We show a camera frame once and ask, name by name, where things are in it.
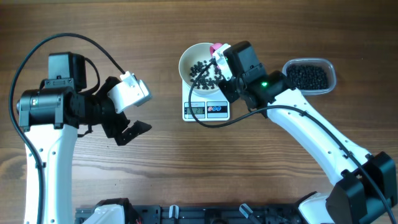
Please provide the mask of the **black beans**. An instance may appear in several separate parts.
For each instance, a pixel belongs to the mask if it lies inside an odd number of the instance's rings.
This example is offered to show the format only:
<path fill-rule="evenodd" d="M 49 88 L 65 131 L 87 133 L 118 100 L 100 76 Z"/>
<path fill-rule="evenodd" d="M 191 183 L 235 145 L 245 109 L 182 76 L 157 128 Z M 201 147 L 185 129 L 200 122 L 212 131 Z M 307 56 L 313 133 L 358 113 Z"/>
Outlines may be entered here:
<path fill-rule="evenodd" d="M 206 60 L 198 61 L 189 68 L 181 68 L 180 74 L 182 79 L 191 85 L 203 70 L 204 74 L 195 85 L 197 89 L 215 89 L 216 85 L 224 79 L 217 64 L 213 65 L 211 61 Z M 299 90 L 315 91 L 315 94 L 318 94 L 319 91 L 333 89 L 336 83 L 335 71 L 331 65 L 322 67 L 309 62 L 291 63 L 282 74 L 286 76 L 290 84 Z"/>

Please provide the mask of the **pink plastic measuring scoop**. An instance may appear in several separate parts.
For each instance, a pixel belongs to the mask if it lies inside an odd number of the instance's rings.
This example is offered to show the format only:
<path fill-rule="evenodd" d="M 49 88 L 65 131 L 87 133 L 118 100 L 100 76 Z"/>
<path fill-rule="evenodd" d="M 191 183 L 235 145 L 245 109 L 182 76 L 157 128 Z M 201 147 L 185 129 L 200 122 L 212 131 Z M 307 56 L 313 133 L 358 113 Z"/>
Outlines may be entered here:
<path fill-rule="evenodd" d="M 216 67 L 220 70 L 220 66 L 218 65 L 218 62 L 222 59 L 223 57 L 223 44 L 221 43 L 214 43 L 210 46 L 210 54 L 211 54 L 211 59 L 215 63 Z"/>

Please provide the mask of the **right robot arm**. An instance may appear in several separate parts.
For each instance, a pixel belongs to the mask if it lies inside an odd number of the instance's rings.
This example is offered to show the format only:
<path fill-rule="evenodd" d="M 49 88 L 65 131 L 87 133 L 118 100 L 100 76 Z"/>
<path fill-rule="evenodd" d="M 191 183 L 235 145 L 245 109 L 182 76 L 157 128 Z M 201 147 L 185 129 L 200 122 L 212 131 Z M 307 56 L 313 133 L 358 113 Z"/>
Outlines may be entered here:
<path fill-rule="evenodd" d="M 253 113 L 284 128 L 319 164 L 332 191 L 303 199 L 308 223 L 371 223 L 397 205 L 396 165 L 385 152 L 372 155 L 317 112 L 280 71 L 267 73 L 252 45 L 219 44 L 212 57 L 229 101 L 242 99 Z"/>

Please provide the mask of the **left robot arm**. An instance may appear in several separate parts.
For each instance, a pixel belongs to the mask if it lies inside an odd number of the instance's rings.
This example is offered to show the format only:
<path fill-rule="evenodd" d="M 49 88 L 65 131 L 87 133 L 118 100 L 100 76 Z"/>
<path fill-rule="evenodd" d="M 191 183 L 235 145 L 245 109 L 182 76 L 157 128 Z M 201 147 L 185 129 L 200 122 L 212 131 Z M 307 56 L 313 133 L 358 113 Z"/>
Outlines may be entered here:
<path fill-rule="evenodd" d="M 108 77 L 92 89 L 86 84 L 89 59 L 71 52 L 49 55 L 49 77 L 26 90 L 17 102 L 19 127 L 28 142 L 25 223 L 73 223 L 72 160 L 79 126 L 100 124 L 118 146 L 151 129 L 124 114 L 152 98 L 131 72 Z"/>

